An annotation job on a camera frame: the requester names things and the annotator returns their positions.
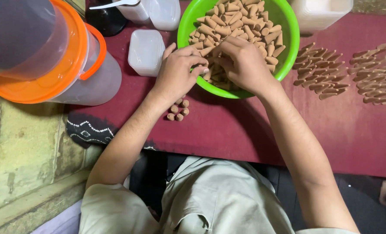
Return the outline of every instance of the person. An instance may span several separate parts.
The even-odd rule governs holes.
[[[187,157],[166,186],[159,222],[123,186],[157,120],[194,86],[198,75],[209,72],[208,61],[192,46],[174,49],[172,44],[164,51],[154,87],[94,165],[79,233],[294,233],[273,186],[246,162]],[[213,49],[213,56],[228,78],[253,93],[267,112],[310,228],[296,233],[359,233],[325,152],[259,49],[229,36]],[[190,71],[195,65],[201,66]]]

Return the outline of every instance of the black bottle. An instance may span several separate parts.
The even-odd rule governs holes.
[[[120,33],[128,20],[116,8],[91,10],[90,7],[112,3],[112,0],[89,0],[86,8],[86,22],[95,27],[104,37],[112,37]]]

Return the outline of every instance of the hand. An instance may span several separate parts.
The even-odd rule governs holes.
[[[218,57],[221,52],[230,58]],[[255,95],[268,95],[273,86],[280,86],[269,71],[261,51],[242,38],[227,37],[213,49],[213,56],[216,57],[215,63],[225,69],[233,83]]]
[[[176,51],[175,43],[163,53],[163,61],[155,85],[150,93],[154,93],[163,101],[165,108],[173,105],[196,83],[200,74],[209,72],[208,61],[202,58],[193,46],[186,46]],[[191,67],[200,64],[190,71]]]

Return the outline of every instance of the maroon tablecloth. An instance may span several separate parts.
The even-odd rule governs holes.
[[[187,2],[180,2],[182,12]],[[154,78],[140,77],[128,64],[131,33],[150,29],[128,24],[119,35],[105,38],[108,51],[123,67],[122,85],[109,102],[96,106],[71,106],[68,133],[76,141],[107,143],[125,123],[148,91]],[[177,32],[161,32],[165,45]],[[300,46],[337,50],[349,60],[357,51],[386,42],[386,16],[349,13]],[[323,146],[335,172],[386,177],[386,105],[362,103],[355,83],[337,97],[320,101],[309,89],[292,85],[296,71],[281,82],[286,93]],[[182,122],[167,121],[165,114],[151,131],[144,148],[207,157],[284,165],[262,104],[257,98],[232,100],[217,97],[195,85],[186,97],[190,114]]]

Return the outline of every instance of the beige shirt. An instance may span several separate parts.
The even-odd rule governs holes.
[[[167,184],[155,221],[121,184],[92,185],[83,197],[79,234],[293,234],[269,181],[246,162],[188,157]],[[353,234],[334,228],[296,234]]]

